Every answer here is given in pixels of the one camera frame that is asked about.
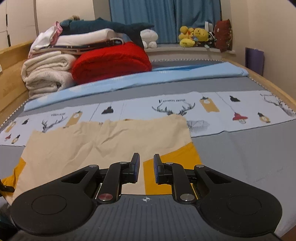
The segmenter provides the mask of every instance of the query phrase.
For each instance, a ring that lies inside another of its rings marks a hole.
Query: cream fabric bag
[[[186,119],[171,115],[153,120],[81,122],[68,128],[42,133],[34,131],[21,158],[26,165],[8,203],[23,192],[60,178],[90,164],[108,168],[130,162],[140,154],[139,179],[124,184],[124,194],[145,194],[143,162],[154,154],[165,155],[191,142]]]

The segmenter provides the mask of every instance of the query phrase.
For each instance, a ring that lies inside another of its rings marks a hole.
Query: blue curtain
[[[154,24],[157,43],[176,43],[174,0],[110,0],[111,18],[114,22]]]
[[[176,31],[180,27],[204,28],[205,22],[216,25],[221,19],[220,0],[174,0],[176,9]]]
[[[157,43],[177,43],[180,27],[214,26],[221,18],[220,0],[109,0],[111,18],[124,24],[155,25]]]

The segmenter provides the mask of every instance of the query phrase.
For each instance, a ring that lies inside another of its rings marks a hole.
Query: gray gripper base
[[[57,236],[41,237],[19,231],[13,241],[278,241],[273,234],[238,238],[218,232],[196,208],[174,201],[172,195],[122,195],[114,204],[100,205],[81,227]]]

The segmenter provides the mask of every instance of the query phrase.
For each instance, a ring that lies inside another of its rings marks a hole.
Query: white plush toy
[[[144,48],[157,48],[156,40],[158,35],[152,29],[144,29],[141,31],[141,38]]]

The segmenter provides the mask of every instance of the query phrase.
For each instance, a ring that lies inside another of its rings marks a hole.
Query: wooden bed frame
[[[0,51],[0,65],[2,67],[0,73],[0,125],[29,98],[20,72],[28,57],[31,44],[32,41],[28,41]],[[222,60],[246,69],[251,79],[276,95],[296,112],[296,101],[275,84],[234,61],[225,58]],[[282,240],[296,241],[296,226],[286,233]]]

